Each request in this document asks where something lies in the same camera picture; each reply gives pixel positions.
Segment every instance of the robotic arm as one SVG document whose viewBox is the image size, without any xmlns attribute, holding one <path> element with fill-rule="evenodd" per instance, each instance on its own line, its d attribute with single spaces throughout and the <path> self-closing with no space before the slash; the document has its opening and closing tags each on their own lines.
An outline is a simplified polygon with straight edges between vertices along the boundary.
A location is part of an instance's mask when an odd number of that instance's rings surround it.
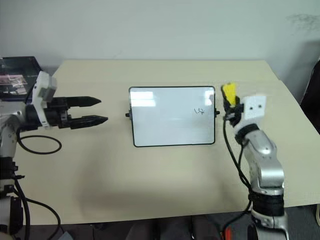
<svg viewBox="0 0 320 240">
<path fill-rule="evenodd" d="M 68 114 L 71 107 L 89 107 L 101 101 L 94 97 L 53 97 L 57 89 L 56 79 L 41 71 L 32 89 L 32 103 L 26 105 L 21 101 L 0 101 L 0 237 L 1 234 L 13 235 L 23 225 L 23 212 L 20 197 L 8 196 L 14 192 L 18 167 L 13 161 L 17 142 L 25 150 L 35 154 L 53 152 L 34 152 L 26 148 L 20 139 L 21 131 L 36 130 L 38 127 L 50 129 L 87 128 L 108 120 L 103 116 L 83 116 L 72 118 Z"/>
<path fill-rule="evenodd" d="M 224 121 L 233 126 L 250 169 L 248 189 L 253 223 L 248 227 L 248 239 L 289 240 L 284 171 L 277 159 L 275 143 L 258 127 L 265 115 L 266 96 L 248 96 L 240 102 L 234 83 L 223 85 L 221 90 Z"/>
</svg>

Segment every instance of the white wall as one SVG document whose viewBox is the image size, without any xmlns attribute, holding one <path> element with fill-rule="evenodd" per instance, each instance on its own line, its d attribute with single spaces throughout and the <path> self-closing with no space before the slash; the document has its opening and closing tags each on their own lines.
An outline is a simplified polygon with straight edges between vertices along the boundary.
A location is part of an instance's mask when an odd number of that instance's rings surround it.
<svg viewBox="0 0 320 240">
<path fill-rule="evenodd" d="M 0 55 L 265 59 L 300 100 L 320 56 L 320 0 L 0 0 Z"/>
</svg>

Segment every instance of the floor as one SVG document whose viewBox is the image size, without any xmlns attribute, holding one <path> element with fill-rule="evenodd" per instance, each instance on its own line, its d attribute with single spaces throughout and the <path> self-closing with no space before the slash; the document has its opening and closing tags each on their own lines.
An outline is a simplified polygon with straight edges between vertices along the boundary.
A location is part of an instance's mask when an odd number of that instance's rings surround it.
<svg viewBox="0 0 320 240">
<path fill-rule="evenodd" d="M 290 240 L 320 240 L 320 227 L 315 219 L 315 205 L 302 207 L 290 207 L 286 209 L 288 214 Z M 217 228 L 237 213 L 216 213 L 209 215 L 192 216 L 193 229 L 197 232 L 198 240 L 214 240 L 217 238 Z M 122 221 L 95 224 L 68 224 L 62 225 L 74 240 L 125 240 L 143 239 L 135 236 L 135 232 L 148 235 L 148 226 L 157 222 L 159 232 L 162 232 L 161 240 L 189 240 L 189 225 L 191 217 L 170 217 L 140 221 Z M 244 216 L 241 220 L 232 225 L 232 240 L 246 240 L 247 227 L 251 223 L 250 215 Z M 31 227 L 31 240 L 45 240 L 55 230 L 55 225 L 35 225 Z M 23 239 L 22 229 L 16 237 Z M 60 231 L 53 240 L 62 236 Z M 69 240 L 66 235 L 61 240 Z"/>
</svg>

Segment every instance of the beige tabletop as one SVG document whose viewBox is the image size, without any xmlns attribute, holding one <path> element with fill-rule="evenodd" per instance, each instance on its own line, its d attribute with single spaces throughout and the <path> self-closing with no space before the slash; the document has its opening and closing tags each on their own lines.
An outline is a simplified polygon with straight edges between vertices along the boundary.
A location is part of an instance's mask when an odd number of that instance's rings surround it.
<svg viewBox="0 0 320 240">
<path fill-rule="evenodd" d="M 237 83 L 240 97 L 267 95 L 261 128 L 277 145 L 285 174 L 285 206 L 320 203 L 320 136 L 286 86 L 265 61 L 67 60 L 54 75 L 56 97 L 92 96 L 93 107 L 75 107 L 73 117 L 109 120 L 83 129 L 38 130 L 58 138 L 62 150 L 34 155 L 17 147 L 14 160 L 25 195 L 53 207 L 63 224 L 109 222 L 243 210 L 247 189 L 222 133 L 220 86 Z M 215 86 L 216 141 L 212 145 L 134 147 L 128 89 L 131 86 Z M 238 154 L 231 127 L 231 146 Z M 26 139 L 34 150 L 49 140 Z M 248 175 L 248 165 L 242 161 Z M 45 208 L 30 204 L 31 224 L 55 224 Z"/>
</svg>

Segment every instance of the whiteboard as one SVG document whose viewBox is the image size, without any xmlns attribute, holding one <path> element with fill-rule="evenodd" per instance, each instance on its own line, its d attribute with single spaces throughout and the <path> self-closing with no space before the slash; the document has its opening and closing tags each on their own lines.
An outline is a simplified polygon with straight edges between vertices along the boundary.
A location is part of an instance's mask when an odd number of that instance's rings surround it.
<svg viewBox="0 0 320 240">
<path fill-rule="evenodd" d="M 213 86 L 131 87 L 129 102 L 136 147 L 215 142 Z"/>
</svg>

